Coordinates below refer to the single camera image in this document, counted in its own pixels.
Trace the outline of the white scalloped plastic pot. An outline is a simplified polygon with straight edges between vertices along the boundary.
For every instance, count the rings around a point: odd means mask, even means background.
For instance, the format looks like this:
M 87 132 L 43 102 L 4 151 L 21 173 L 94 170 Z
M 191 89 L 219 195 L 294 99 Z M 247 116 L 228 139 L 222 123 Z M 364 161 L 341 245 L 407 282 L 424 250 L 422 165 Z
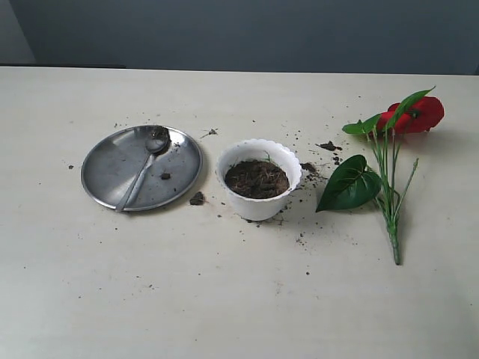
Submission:
M 225 177 L 234 165 L 244 161 L 269 161 L 283 170 L 289 181 L 281 194 L 266 199 L 254 199 L 237 194 L 227 186 Z M 302 177 L 302 169 L 295 154 L 282 144 L 266 139 L 242 140 L 230 145 L 220 154 L 215 169 L 220 186 L 226 191 L 234 211 L 251 221 L 264 221 L 276 215 L 286 204 L 288 196 L 296 190 Z

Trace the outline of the steel spoon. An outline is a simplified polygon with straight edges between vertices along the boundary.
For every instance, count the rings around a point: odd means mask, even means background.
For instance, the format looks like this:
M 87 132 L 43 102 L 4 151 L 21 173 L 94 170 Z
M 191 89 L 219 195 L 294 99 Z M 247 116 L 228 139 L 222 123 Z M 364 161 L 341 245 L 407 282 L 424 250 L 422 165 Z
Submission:
M 140 179 L 140 177 L 144 174 L 147 165 L 151 159 L 155 156 L 159 155 L 160 153 L 164 152 L 171 142 L 169 130 L 164 126 L 155 126 L 150 134 L 147 136 L 146 141 L 144 143 L 144 147 L 146 150 L 146 157 L 141 165 L 139 172 L 135 175 L 133 181 L 130 183 L 128 189 L 126 190 L 123 197 L 120 199 L 120 202 L 115 207 L 116 212 L 124 211 L 129 199 L 132 196 L 135 187 Z

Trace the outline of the dark brown potting soil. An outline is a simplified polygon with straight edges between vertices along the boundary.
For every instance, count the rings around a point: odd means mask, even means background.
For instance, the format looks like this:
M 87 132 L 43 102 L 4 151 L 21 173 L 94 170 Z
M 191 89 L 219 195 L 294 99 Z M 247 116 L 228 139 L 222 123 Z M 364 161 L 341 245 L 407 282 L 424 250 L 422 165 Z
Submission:
M 277 197 L 290 187 L 280 167 L 258 160 L 242 161 L 231 167 L 225 174 L 225 184 L 234 193 L 251 199 Z

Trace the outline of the artificial red flower plant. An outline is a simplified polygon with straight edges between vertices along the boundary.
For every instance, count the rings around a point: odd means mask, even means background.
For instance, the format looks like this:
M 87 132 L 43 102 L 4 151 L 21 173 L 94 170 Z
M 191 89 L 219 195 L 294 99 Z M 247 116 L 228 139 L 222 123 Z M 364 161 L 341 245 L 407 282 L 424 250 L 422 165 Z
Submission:
M 385 220 L 392 256 L 397 266 L 402 264 L 400 212 L 417 171 L 418 160 L 413 162 L 402 191 L 396 189 L 397 162 L 406 135 L 428 132 L 445 116 L 441 100 L 431 96 L 432 91 L 426 89 L 414 92 L 401 102 L 390 105 L 385 112 L 343 126 L 344 133 L 362 136 L 367 140 L 378 170 L 375 171 L 363 155 L 350 156 L 329 177 L 315 209 L 316 212 L 343 211 L 374 202 Z

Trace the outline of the soil clump near plate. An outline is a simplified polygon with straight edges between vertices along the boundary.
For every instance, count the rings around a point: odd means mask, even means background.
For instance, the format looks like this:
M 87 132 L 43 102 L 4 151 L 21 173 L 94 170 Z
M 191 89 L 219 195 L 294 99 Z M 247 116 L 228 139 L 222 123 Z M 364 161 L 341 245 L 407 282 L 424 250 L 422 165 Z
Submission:
M 205 196 L 201 191 L 196 192 L 189 200 L 192 206 L 202 206 L 205 203 Z

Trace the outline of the soil clump near flower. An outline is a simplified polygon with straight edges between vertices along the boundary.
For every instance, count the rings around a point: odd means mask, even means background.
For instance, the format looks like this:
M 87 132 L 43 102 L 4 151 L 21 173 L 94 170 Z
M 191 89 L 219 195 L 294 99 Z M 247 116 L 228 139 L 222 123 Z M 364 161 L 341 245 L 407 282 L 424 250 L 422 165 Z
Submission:
M 339 150 L 339 151 L 342 150 L 341 147 L 334 145 L 331 141 L 328 141 L 327 143 L 316 144 L 316 146 L 319 147 L 319 148 L 322 148 L 324 150 L 331 151 L 331 152 L 334 152 L 334 151 L 337 151 L 337 150 Z

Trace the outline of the round steel plate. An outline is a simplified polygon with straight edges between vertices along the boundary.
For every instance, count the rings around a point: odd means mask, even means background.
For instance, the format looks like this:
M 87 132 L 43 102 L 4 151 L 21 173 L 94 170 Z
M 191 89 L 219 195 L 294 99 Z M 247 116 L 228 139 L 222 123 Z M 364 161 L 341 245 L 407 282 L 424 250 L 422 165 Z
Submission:
M 155 125 L 122 129 L 98 143 L 82 164 L 82 185 L 99 204 L 115 209 L 146 157 L 144 143 Z M 194 139 L 169 126 L 168 148 L 151 159 L 124 212 L 159 208 L 180 198 L 200 176 L 203 153 Z M 171 178 L 161 180 L 163 173 Z

